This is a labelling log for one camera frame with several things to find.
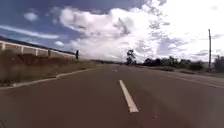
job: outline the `asphalt road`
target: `asphalt road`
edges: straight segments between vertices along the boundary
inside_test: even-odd
[[[0,128],[223,128],[223,119],[221,78],[110,65],[0,89]]]

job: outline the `utility pole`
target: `utility pole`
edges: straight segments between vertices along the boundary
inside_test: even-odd
[[[75,58],[76,58],[77,61],[79,61],[79,50],[76,50]]]
[[[208,34],[209,34],[209,63],[208,63],[208,67],[209,69],[211,69],[211,32],[210,29],[208,29]]]

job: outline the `dry grass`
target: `dry grass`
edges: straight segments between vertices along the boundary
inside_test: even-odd
[[[60,73],[93,68],[91,61],[15,55],[10,51],[0,53],[0,86],[55,77]]]

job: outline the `shrub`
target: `shrub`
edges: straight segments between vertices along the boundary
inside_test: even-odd
[[[193,71],[200,71],[203,69],[203,65],[201,62],[193,62],[189,65],[189,69]]]
[[[217,72],[224,72],[224,56],[215,59],[214,67]]]

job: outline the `white cloud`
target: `white cloud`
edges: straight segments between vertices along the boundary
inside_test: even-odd
[[[27,35],[27,36],[44,38],[44,39],[58,39],[60,37],[59,35],[39,33],[39,32],[34,32],[34,31],[28,31],[28,30],[25,30],[25,29],[11,27],[11,26],[7,26],[7,25],[0,25],[0,29],[4,29],[4,30],[7,30],[7,31],[24,34],[24,35]]]
[[[223,53],[224,2],[171,0],[159,4],[150,0],[141,8],[113,8],[107,14],[66,7],[59,18],[63,26],[83,35],[69,46],[90,58],[125,60],[125,52],[133,48],[140,60],[173,55],[206,61],[206,56],[196,54],[208,49],[208,28],[213,50]]]
[[[34,12],[27,12],[24,14],[24,17],[29,21],[36,21],[38,19],[37,14]]]
[[[159,46],[158,41],[151,40],[154,29],[150,25],[157,22],[158,17],[148,12],[149,6],[145,4],[128,11],[114,8],[108,14],[67,7],[61,11],[60,22],[84,35],[85,38],[71,41],[71,44],[86,57],[125,60],[126,51],[133,48],[142,58],[147,54],[156,55]]]
[[[61,42],[61,41],[56,41],[54,44],[57,45],[57,46],[59,46],[59,47],[62,47],[62,46],[65,45],[65,44],[64,44],[63,42]]]

